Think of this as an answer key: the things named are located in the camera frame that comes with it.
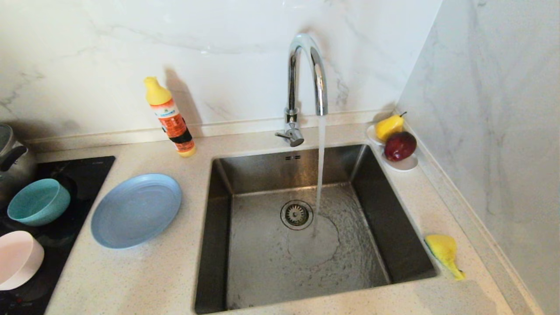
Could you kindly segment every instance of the sponge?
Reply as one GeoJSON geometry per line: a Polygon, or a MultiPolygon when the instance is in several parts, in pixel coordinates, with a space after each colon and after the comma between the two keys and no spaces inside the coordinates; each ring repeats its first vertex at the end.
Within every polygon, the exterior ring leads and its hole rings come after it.
{"type": "Polygon", "coordinates": [[[426,236],[424,241],[428,244],[432,254],[453,273],[455,280],[465,279],[465,273],[455,265],[457,243],[451,236],[432,234],[426,236]]]}

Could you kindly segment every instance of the drain strainer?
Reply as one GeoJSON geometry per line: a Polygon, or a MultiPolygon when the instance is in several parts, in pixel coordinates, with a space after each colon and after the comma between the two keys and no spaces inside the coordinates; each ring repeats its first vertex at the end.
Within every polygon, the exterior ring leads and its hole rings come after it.
{"type": "Polygon", "coordinates": [[[305,201],[288,201],[280,212],[282,223],[292,230],[303,230],[313,221],[313,210],[305,201]]]}

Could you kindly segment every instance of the black cooktop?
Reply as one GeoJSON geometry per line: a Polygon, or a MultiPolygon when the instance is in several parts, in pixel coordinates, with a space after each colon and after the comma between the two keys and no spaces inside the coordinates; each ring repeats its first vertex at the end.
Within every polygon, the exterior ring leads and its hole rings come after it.
{"type": "Polygon", "coordinates": [[[35,180],[54,178],[70,192],[66,211],[52,223],[33,227],[13,221],[7,207],[0,210],[0,235],[28,231],[45,249],[45,258],[27,283],[9,291],[0,291],[1,315],[43,315],[66,259],[105,181],[114,156],[70,160],[38,165],[35,180]]]}

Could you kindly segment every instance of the kitchen sink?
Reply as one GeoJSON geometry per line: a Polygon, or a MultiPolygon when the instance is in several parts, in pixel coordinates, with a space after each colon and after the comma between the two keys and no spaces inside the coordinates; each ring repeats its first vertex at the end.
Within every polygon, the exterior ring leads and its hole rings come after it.
{"type": "Polygon", "coordinates": [[[367,145],[212,162],[195,311],[221,312],[436,275],[367,145]]]}

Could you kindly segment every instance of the wall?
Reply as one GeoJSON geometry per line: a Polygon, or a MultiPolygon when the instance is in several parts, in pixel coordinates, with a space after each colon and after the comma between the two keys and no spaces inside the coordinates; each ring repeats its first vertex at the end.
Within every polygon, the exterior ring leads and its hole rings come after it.
{"type": "MultiPolygon", "coordinates": [[[[332,113],[391,107],[440,4],[3,1],[0,121],[26,139],[157,128],[144,100],[150,75],[172,90],[189,124],[281,117],[287,50],[299,31],[314,35],[326,59],[332,113]]],[[[310,103],[305,67],[301,100],[310,103]]]]}
{"type": "Polygon", "coordinates": [[[398,109],[559,314],[558,1],[444,1],[398,109]]]}

